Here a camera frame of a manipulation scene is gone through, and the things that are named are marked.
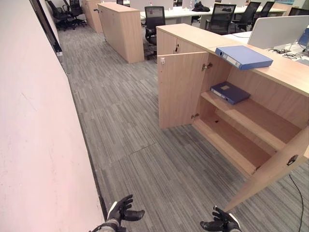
black office chair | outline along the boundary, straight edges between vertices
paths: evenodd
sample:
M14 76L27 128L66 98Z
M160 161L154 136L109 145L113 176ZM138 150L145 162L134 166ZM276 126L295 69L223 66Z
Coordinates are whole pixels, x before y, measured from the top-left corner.
M309 10L292 7L289 16L309 15Z
M85 26L86 22L85 20L78 19L77 16L83 14L83 10L79 4L79 0L70 0L70 15L74 18L73 23L77 25L82 25L83 27Z
M67 28L75 29L75 25L72 22L69 22L68 19L71 18L71 16L65 12L61 7L55 7L52 1L47 0L48 5L53 11L53 17L59 22L56 23L57 29L63 28L64 31L66 31Z
M183 0L177 0L176 6L182 6L183 5Z
M64 11L69 12L70 11L70 5L68 4L67 0L63 0L64 5L62 5L62 8Z
M261 12L255 13L254 18L253 18L252 27L255 25L255 22L258 18L266 18L268 16L268 13L270 9L272 8L272 6L274 5L274 3L275 3L274 1L266 2Z
M146 40L153 45L156 45L156 26L165 25L165 15L163 6L145 6L146 13ZM156 56L156 51L148 55L146 58L149 59L150 56Z
M253 23L253 17L260 4L260 2L251 1L245 12L242 14L240 20L232 20L232 23L234 23L235 26L235 32L241 32L241 30L247 31L247 26Z
M219 35L228 34L235 8L236 5L215 4L211 15L211 20L206 20L205 30Z

white desk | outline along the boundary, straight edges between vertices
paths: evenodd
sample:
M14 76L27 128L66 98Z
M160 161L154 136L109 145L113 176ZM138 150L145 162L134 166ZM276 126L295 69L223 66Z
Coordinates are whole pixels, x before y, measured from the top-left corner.
M247 6L236 7L234 13L242 14L245 12L246 8ZM262 8L263 7L259 7L257 9L257 12L261 12ZM195 11L189 11L189 9L183 9L181 6L175 6L173 7L173 9L165 10L164 14L165 14L165 19L167 21L167 24L176 24L176 23L191 24L191 17L200 15L201 16L200 28L204 29L206 25L206 20L211 18L212 11L213 11L213 7L210 8L209 12L195 12ZM272 8L270 9L269 12L282 15L283 13L285 13L285 10ZM141 20L146 19L145 12L140 12L140 19Z
M232 40L236 40L238 42L247 44L249 41L249 38L251 36L252 31L246 31L246 32L240 32L240 33L235 33L235 34L228 34L228 35L223 35L224 37L227 37Z
M247 44L249 41L249 38L251 36L251 31L247 31L247 32L241 32L241 33L235 33L235 34L228 34L228 35L223 35L223 37L241 42L243 44ZM290 52L288 53L298 53L300 55L302 55L302 59L308 60L309 61L309 54L308 52L303 52L303 48L301 48L298 44L293 44L292 46L287 45L285 47L286 50L290 50Z

black glove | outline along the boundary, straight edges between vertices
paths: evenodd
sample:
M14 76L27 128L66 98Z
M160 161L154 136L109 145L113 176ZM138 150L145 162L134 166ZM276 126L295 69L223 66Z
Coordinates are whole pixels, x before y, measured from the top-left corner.
M128 210L132 207L132 199L133 195L128 195L121 199L118 202L114 202L112 205L107 220L105 223L102 224L102 226L107 226L113 228L115 231L120 230L121 228L121 220L126 221L138 221L141 220L142 217L145 214L144 210L141 211L131 211Z
M239 230L239 223L228 213L224 212L222 209L215 206L213 208L215 212L212 213L213 220L212 222L201 221L201 227L206 231L223 231L230 232L232 230Z

cabinet shelf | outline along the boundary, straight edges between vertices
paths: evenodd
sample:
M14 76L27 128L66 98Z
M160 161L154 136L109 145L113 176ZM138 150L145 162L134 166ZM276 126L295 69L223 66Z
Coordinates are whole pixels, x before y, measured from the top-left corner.
M301 130L251 99L231 105L211 91L203 92L201 97L277 151Z
M193 127L246 177L271 157L216 114L195 120Z

hand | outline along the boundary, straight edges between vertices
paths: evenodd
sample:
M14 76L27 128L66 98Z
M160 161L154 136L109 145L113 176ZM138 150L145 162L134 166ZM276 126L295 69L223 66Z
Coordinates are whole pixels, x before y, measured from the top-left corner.
M138 221L141 220L145 214L144 210L141 211L131 211L128 210L132 207L133 195L128 195L118 202L114 202L108 215L106 222L102 224L102 228L112 228L115 232L123 230L125 228L121 227L121 220L126 221Z
M207 231L240 231L240 226L236 218L232 214L228 214L224 212L222 209L215 206L213 208L215 212L212 213L213 220L212 222L204 222L200 223L201 227Z

